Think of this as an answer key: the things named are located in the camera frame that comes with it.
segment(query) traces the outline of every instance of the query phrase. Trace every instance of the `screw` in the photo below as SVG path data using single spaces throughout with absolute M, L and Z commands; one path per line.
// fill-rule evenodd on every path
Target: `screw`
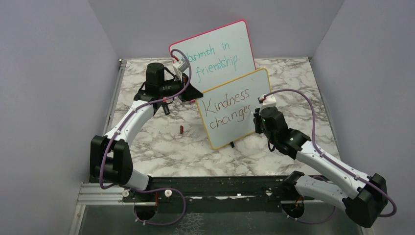
M 266 194 L 267 196 L 271 196 L 271 195 L 272 195 L 272 191 L 271 191 L 271 189 L 269 188 L 267 191 L 265 191 L 265 194 Z
M 171 191 L 171 190 L 166 190 L 166 191 L 164 191 L 164 195 L 166 196 L 166 197 L 170 197 L 171 196 L 171 194 L 172 194 L 173 192 Z

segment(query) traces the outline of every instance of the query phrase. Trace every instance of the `black joint housing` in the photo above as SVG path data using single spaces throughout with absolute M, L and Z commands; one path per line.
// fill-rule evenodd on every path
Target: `black joint housing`
M 267 107 L 257 116 L 254 114 L 254 123 L 255 132 L 264 133 L 280 153 L 292 159 L 302 150 L 301 146 L 311 140 L 303 132 L 288 128 L 284 115 L 276 107 Z
M 386 180 L 379 174 L 374 174 L 369 182 L 388 193 Z M 359 194 L 354 199 L 345 198 L 343 203 L 346 206 L 346 214 L 351 220 L 362 227 L 370 228 L 388 204 L 388 200 L 370 185 L 366 185 L 360 188 Z
M 101 162 L 108 143 L 109 139 L 102 136 L 95 136 L 91 141 L 90 175 L 95 178 L 99 178 Z M 112 158 L 106 157 L 103 179 L 125 185 L 133 174 L 133 161 L 130 155 L 130 148 L 124 140 L 119 140 L 113 141 L 110 149 L 114 151 L 114 156 Z
M 287 193 L 287 195 L 293 198 L 298 198 L 300 196 L 295 188 L 295 185 L 297 180 L 303 175 L 304 173 L 295 170 L 287 178 L 285 178 L 282 185 L 284 187 L 284 192 Z

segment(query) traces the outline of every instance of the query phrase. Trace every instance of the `white cable clip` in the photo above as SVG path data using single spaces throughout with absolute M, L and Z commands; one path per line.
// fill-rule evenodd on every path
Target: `white cable clip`
M 323 157 L 324 154 L 325 154 L 325 151 L 323 150 L 322 153 L 320 154 L 320 157 Z

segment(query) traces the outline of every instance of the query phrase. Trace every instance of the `red wire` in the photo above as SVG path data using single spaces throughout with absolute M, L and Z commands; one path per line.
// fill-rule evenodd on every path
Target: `red wire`
M 156 196 L 156 200 L 155 200 L 156 205 L 155 205 L 155 208 L 157 209 L 157 206 L 159 205 L 159 194 L 156 192 L 155 193 L 155 196 Z

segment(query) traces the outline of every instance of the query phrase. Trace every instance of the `white robotic arm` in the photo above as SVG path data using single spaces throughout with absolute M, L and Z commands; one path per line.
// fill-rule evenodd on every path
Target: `white robotic arm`
M 388 202 L 385 197 L 385 179 L 378 174 L 369 176 L 351 168 L 313 144 L 301 131 L 288 128 L 272 94 L 263 95 L 258 100 L 262 106 L 254 113 L 255 132 L 265 134 L 274 146 L 270 150 L 277 149 L 280 153 L 311 166 L 333 182 L 329 184 L 295 171 L 287 178 L 287 183 L 295 189 L 293 191 L 298 195 L 330 203 L 345 210 L 357 224 L 371 227 Z

